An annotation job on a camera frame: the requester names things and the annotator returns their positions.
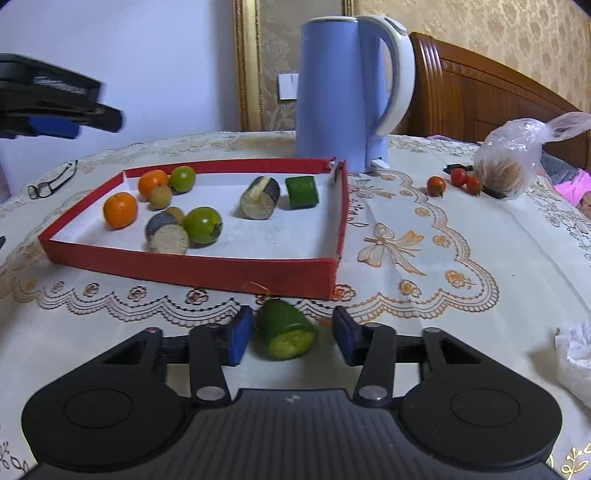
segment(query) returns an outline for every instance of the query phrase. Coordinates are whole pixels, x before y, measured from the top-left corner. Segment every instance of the crumpled white paper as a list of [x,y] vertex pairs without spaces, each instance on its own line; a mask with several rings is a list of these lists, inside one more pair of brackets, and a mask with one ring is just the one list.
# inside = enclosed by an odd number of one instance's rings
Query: crumpled white paper
[[556,334],[558,381],[591,408],[591,319]]

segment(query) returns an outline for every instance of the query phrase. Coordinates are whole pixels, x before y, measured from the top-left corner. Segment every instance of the person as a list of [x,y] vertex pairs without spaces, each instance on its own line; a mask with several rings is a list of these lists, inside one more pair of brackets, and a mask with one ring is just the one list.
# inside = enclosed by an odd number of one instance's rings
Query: person
[[546,177],[558,193],[591,220],[591,176],[588,172],[543,151],[538,175]]

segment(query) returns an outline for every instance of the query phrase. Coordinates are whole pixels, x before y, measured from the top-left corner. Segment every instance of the white wall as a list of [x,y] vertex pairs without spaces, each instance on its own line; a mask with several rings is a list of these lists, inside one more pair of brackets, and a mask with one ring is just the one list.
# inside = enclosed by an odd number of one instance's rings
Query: white wall
[[61,162],[133,142],[239,126],[232,0],[11,0],[0,52],[19,53],[105,84],[124,112],[111,134],[0,140],[13,193]]

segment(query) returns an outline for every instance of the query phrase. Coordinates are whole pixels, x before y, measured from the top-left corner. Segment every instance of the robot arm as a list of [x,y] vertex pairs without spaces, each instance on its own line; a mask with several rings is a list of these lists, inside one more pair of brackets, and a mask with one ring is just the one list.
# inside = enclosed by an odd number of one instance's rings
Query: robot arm
[[122,113],[98,103],[101,86],[70,70],[0,54],[0,138],[76,138],[79,125],[118,132]]

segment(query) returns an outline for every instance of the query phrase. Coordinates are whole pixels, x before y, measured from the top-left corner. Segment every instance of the wall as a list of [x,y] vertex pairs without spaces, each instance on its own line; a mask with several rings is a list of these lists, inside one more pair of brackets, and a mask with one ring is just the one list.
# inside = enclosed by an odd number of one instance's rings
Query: wall
[[[297,71],[302,23],[341,11],[340,0],[261,0],[265,129],[295,126],[295,103],[277,102],[277,73]],[[354,11],[504,63],[591,111],[591,27],[573,0],[355,0]]]
[[1,140],[13,193],[104,148],[238,129],[232,0],[11,0],[0,10],[0,51],[104,82],[102,102],[125,114],[117,134]]

